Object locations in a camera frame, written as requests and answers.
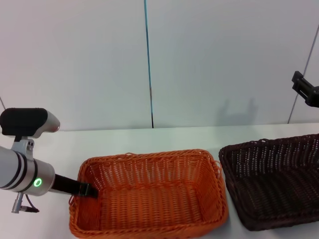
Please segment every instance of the woven texture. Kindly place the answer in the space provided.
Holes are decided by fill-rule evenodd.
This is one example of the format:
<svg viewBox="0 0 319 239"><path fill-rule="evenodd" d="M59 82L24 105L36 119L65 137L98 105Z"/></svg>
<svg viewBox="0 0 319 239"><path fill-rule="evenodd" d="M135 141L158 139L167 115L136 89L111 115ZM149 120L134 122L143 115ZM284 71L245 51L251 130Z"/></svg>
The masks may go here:
<svg viewBox="0 0 319 239"><path fill-rule="evenodd" d="M70 202L79 238L199 237L228 216L221 169L200 149L91 158L78 180L99 190Z"/></svg>
<svg viewBox="0 0 319 239"><path fill-rule="evenodd" d="M251 231L319 220L319 134L222 148L226 186Z"/></svg>

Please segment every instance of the white table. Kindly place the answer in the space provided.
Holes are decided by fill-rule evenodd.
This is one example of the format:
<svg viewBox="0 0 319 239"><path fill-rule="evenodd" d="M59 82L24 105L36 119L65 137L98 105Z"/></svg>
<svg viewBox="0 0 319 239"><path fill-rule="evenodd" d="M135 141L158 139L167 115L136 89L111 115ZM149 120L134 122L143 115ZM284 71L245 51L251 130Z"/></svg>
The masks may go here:
<svg viewBox="0 0 319 239"><path fill-rule="evenodd" d="M319 132L319 123L70 131L46 133L35 140L34 157L53 165L57 174L77 178L83 161L94 156L126 152L150 153L201 148L218 159L220 148L261 138L281 138ZM0 135L0 145L11 148L13 138ZM31 196L40 213L12 214L16 193L0 190L0 238L70 239L68 195ZM229 219L203 238L214 239L315 239L319 223L263 232L250 232L240 223L229 194Z"/></svg>

